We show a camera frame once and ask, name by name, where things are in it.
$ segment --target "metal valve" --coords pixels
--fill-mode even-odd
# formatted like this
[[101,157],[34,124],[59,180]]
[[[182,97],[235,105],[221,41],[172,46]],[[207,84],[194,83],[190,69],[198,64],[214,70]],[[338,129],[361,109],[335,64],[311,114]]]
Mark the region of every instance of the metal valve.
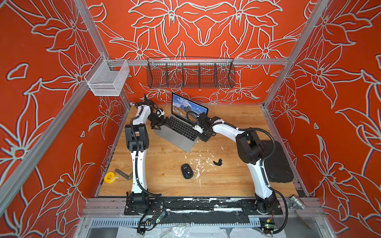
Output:
[[300,199],[300,197],[296,196],[295,194],[290,197],[291,205],[290,208],[299,208],[300,210],[303,210],[306,208],[306,205],[304,202]]

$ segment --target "black computer mouse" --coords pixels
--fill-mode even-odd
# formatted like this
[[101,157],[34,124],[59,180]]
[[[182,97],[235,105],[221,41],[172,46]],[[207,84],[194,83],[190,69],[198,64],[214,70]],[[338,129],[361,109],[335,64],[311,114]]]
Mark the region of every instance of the black computer mouse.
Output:
[[186,179],[190,179],[191,177],[193,177],[193,171],[189,164],[183,164],[181,166],[181,172],[184,178]]

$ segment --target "yellow tape roll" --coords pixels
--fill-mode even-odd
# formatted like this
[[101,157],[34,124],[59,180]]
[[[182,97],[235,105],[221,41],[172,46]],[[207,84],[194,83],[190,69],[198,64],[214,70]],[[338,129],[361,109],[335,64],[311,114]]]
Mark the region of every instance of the yellow tape roll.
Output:
[[108,172],[105,177],[104,181],[108,184],[113,183],[117,177],[115,177],[114,172]]

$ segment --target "laptop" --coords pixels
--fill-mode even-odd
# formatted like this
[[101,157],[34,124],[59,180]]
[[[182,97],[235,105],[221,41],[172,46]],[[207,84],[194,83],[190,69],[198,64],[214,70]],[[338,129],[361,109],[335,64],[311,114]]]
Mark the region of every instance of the laptop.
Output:
[[[208,115],[209,108],[204,107],[192,100],[184,98],[176,93],[172,93],[172,112],[168,117],[168,122],[161,126],[161,130],[155,133],[180,149],[189,152],[199,139],[199,132],[192,128],[188,122],[187,112],[193,111],[197,114],[205,112]],[[193,113],[188,114],[189,119],[197,123]]]

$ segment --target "wooden table surface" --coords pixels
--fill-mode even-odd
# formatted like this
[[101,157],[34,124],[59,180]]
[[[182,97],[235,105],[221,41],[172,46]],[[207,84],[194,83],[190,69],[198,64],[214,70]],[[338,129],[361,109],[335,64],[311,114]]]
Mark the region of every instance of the wooden table surface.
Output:
[[[261,108],[254,105],[207,105],[209,117],[218,116],[224,121],[240,128],[259,127],[269,131]],[[170,105],[162,106],[165,115],[170,115]],[[126,124],[136,115],[132,107]],[[146,155],[146,180],[148,190],[162,193],[163,196],[254,196],[254,182],[247,165],[237,154],[236,143],[217,134],[207,142],[198,140],[187,153],[172,143],[159,137],[147,121],[149,148]],[[261,140],[269,138],[258,132]],[[222,165],[213,164],[222,159]],[[194,175],[185,179],[181,165],[188,163]],[[126,174],[132,172],[132,159],[126,145],[124,130],[119,138],[108,171],[120,169]],[[121,176],[112,184],[103,182],[99,196],[125,196],[131,192],[132,179]],[[297,194],[292,182],[271,183],[271,186],[284,196]]]

